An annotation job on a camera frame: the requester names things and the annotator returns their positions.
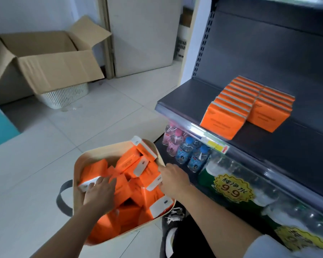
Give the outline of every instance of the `price tag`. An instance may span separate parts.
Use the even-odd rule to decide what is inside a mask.
[[[248,182],[227,174],[217,176],[212,187],[235,203],[248,202],[254,198],[254,191]]]
[[[275,232],[285,246],[292,251],[299,251],[304,247],[315,247],[323,250],[323,239],[296,227],[280,226]]]
[[[223,154],[226,154],[226,152],[228,151],[228,149],[230,148],[228,145],[226,145],[225,143],[221,143],[219,141],[212,141],[210,140],[209,138],[207,137],[202,137],[202,141],[204,143],[206,143],[207,145],[209,145],[210,147],[214,148],[215,150],[223,153]]]

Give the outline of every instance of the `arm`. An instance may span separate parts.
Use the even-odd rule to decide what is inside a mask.
[[[187,173],[177,165],[167,164],[159,170],[163,178],[160,189],[185,206],[216,257],[242,258],[262,235],[191,185]]]
[[[84,205],[31,258],[76,258],[100,217],[114,207],[116,179],[98,178],[85,194]]]

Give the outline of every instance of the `white door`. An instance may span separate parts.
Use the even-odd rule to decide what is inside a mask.
[[[107,0],[116,77],[172,64],[182,0]]]

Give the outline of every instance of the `pink water bottle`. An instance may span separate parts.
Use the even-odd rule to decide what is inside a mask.
[[[166,149],[170,156],[175,156],[178,150],[178,147],[183,143],[183,131],[180,129],[175,130],[175,134],[170,137],[169,145]]]
[[[172,135],[175,134],[175,130],[176,130],[176,125],[174,123],[169,122],[168,125],[166,125],[163,142],[162,142],[163,145],[165,146],[169,145],[170,138]]]

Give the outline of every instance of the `gray strap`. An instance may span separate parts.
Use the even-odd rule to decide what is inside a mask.
[[[72,217],[73,215],[73,209],[70,208],[65,201],[62,199],[61,193],[63,191],[65,191],[68,188],[71,188],[73,186],[73,180],[69,180],[65,183],[63,183],[63,185],[60,188],[60,192],[58,193],[57,197],[56,197],[56,205],[57,207],[61,210],[61,212],[63,212],[65,215]]]

